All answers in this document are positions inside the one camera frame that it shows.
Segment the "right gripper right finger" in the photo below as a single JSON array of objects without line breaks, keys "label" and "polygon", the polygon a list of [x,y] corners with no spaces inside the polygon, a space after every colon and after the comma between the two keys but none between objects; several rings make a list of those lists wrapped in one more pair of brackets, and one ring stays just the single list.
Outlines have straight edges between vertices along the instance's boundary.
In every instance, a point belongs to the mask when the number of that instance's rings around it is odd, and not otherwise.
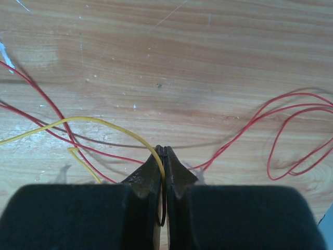
[{"label": "right gripper right finger", "polygon": [[304,197],[280,185],[206,185],[164,149],[169,249],[326,249]]}]

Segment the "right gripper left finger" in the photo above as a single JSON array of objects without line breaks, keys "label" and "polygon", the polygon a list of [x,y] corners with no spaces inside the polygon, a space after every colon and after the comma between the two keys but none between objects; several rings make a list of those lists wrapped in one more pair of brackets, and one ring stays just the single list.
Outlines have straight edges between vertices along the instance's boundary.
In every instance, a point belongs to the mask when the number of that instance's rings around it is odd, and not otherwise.
[{"label": "right gripper left finger", "polygon": [[1,249],[159,249],[153,156],[119,184],[30,184],[1,215]]}]

